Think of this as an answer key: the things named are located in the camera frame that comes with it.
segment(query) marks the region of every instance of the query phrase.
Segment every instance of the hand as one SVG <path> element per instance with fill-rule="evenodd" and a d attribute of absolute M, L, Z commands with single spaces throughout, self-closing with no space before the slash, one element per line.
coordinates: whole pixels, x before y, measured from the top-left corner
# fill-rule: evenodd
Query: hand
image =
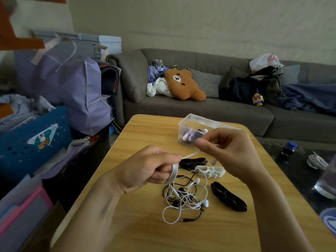
<path fill-rule="evenodd" d="M 217 128 L 197 139 L 195 146 L 215 157 L 231 175 L 246 185 L 268 175 L 246 131 Z"/>
<path fill-rule="evenodd" d="M 167 181 L 172 165 L 180 162 L 182 156 L 169 153 L 160 147 L 149 145 L 126 159 L 102 178 L 110 185 L 116 185 L 122 193 L 139 189 L 147 182 L 162 184 Z"/>

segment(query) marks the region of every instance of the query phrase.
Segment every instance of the forearm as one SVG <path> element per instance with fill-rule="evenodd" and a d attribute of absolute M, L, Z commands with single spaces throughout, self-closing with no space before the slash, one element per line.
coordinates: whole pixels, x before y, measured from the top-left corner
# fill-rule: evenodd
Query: forearm
<path fill-rule="evenodd" d="M 282 190 L 268 173 L 249 188 L 262 251 L 313 251 Z"/>
<path fill-rule="evenodd" d="M 92 187 L 52 252 L 103 251 L 115 207 L 123 193 L 99 179 Z"/>

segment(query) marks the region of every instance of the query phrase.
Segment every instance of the plastic bag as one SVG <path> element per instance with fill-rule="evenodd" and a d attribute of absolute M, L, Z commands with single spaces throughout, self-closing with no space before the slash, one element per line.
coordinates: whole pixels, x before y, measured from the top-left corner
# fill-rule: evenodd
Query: plastic bag
<path fill-rule="evenodd" d="M 284 65 L 280 63 L 279 58 L 272 54 L 264 54 L 250 62 L 252 73 L 258 72 L 260 69 L 268 66 L 273 66 L 275 68 L 284 67 Z"/>

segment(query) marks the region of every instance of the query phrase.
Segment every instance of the printed graphic on basket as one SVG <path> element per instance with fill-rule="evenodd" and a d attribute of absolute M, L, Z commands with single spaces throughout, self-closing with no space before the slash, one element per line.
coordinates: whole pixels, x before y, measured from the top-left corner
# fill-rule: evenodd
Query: printed graphic on basket
<path fill-rule="evenodd" d="M 31 137 L 27 143 L 31 145 L 36 145 L 39 149 L 43 149 L 46 146 L 51 145 L 53 137 L 55 135 L 58 124 L 53 124 L 39 134 Z"/>

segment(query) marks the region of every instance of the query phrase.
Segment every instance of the checkered cushion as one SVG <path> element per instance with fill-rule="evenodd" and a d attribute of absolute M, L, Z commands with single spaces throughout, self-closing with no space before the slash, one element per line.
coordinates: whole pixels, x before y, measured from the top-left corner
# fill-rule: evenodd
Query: checkered cushion
<path fill-rule="evenodd" d="M 196 81 L 200 90 L 209 98 L 219 98 L 218 87 L 223 76 L 205 72 L 199 72 L 188 67 L 192 74 L 192 79 Z"/>
<path fill-rule="evenodd" d="M 280 86 L 297 83 L 297 77 L 300 73 L 300 65 L 291 65 L 282 67 L 283 73 L 279 75 Z"/>

